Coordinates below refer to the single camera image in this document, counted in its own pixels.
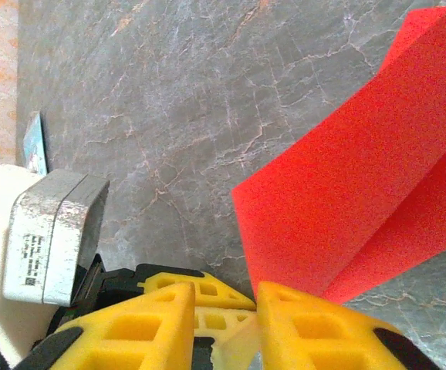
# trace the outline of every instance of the yellow plastic part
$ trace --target yellow plastic part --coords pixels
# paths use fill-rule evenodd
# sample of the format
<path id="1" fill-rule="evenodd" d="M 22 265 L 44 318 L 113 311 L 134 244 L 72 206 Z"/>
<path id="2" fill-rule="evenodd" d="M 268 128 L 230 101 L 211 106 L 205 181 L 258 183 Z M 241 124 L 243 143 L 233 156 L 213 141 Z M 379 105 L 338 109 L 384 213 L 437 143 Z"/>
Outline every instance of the yellow plastic part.
<path id="1" fill-rule="evenodd" d="M 258 289 L 265 370 L 405 370 L 373 333 L 395 327 L 279 284 Z"/>
<path id="2" fill-rule="evenodd" d="M 144 287 L 144 293 L 151 293 L 180 282 L 191 282 L 195 285 L 196 306 L 255 311 L 255 303 L 251 299 L 207 273 L 204 273 L 204 277 L 194 277 L 160 272 L 138 286 Z"/>
<path id="3" fill-rule="evenodd" d="M 247 370 L 259 350 L 259 329 L 254 311 L 196 307 L 195 337 L 212 337 L 214 370 Z"/>
<path id="4" fill-rule="evenodd" d="M 174 284 L 66 323 L 84 332 L 52 370 L 190 370 L 194 299 Z"/>

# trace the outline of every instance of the gray marble surface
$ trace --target gray marble surface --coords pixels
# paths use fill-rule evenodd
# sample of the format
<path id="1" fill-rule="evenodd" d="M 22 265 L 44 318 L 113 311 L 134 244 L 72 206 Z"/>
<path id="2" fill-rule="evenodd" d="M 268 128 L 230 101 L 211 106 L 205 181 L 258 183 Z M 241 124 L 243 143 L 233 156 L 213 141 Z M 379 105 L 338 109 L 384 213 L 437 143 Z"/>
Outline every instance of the gray marble surface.
<path id="1" fill-rule="evenodd" d="M 409 10 L 444 4 L 21 2 L 18 146 L 40 109 L 50 167 L 111 180 L 108 268 L 192 267 L 250 294 L 230 189 L 369 80 Z M 349 306 L 446 368 L 446 253 Z"/>

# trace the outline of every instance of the white plastic part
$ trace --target white plastic part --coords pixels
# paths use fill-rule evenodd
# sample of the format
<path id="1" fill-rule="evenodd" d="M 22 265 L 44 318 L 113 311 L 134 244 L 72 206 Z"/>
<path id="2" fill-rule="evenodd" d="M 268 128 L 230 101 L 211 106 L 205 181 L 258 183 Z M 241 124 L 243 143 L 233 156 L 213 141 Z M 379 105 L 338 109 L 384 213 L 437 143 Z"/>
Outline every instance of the white plastic part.
<path id="1" fill-rule="evenodd" d="M 23 167 L 0 165 L 0 217 L 8 219 L 17 197 L 41 178 Z"/>
<path id="2" fill-rule="evenodd" d="M 37 340 L 46 336 L 46 330 L 58 306 L 11 301 L 3 297 L 7 236 L 8 218 L 3 217 L 0 218 L 0 352 L 13 368 L 27 356 Z"/>

